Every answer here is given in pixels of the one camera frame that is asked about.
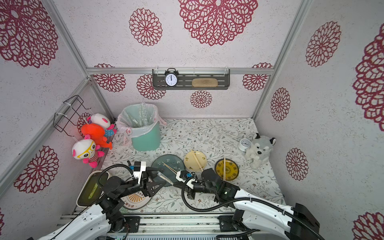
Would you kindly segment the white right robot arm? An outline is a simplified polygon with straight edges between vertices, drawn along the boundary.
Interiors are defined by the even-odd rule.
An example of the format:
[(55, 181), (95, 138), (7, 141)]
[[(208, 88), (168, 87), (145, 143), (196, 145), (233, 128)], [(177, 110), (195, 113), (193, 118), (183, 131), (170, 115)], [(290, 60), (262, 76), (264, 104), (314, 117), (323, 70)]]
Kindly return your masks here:
[[(281, 205), (252, 195), (246, 190), (225, 182), (212, 168), (201, 174), (188, 171), (176, 174), (176, 186), (181, 188), (184, 204), (192, 211), (209, 213), (220, 208), (232, 208), (233, 225), (243, 230), (260, 230), (285, 240), (321, 240), (320, 223), (310, 210), (299, 203)], [(199, 209), (188, 203), (196, 193), (213, 194), (215, 206)]]

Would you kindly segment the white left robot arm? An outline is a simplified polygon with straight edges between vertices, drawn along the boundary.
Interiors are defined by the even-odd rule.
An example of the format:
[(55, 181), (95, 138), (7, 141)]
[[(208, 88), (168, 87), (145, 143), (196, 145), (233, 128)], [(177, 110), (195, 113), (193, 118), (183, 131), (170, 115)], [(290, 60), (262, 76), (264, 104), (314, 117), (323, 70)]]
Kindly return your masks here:
[(133, 166), (115, 164), (102, 170), (101, 175), (114, 168), (128, 170), (131, 177), (123, 180), (112, 176), (104, 184), (98, 178), (97, 184), (104, 193), (80, 215), (56, 231), (41, 237), (41, 240), (94, 240), (109, 231), (120, 232), (126, 220), (120, 209), (125, 205), (123, 197), (141, 192), (145, 197), (153, 197), (166, 181), (155, 182), (161, 169), (147, 167), (146, 162), (135, 162)]

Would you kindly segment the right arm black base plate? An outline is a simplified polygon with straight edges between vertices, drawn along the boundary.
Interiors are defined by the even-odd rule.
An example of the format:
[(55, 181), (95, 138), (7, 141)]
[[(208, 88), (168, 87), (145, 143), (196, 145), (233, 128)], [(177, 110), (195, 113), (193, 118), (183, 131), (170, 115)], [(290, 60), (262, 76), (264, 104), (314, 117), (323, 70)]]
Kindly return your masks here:
[(223, 232), (239, 232), (241, 227), (233, 220), (233, 215), (218, 216), (220, 231)]

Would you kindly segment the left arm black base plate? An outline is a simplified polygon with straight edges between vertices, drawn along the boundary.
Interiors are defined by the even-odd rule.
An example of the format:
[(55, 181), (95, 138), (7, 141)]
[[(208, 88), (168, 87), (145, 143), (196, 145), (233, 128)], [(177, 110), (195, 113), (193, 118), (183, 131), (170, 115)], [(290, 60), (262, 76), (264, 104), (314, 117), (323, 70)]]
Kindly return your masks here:
[(111, 231), (113, 233), (137, 233), (139, 231), (141, 217), (139, 216), (125, 216), (124, 220), (118, 220), (113, 224)]

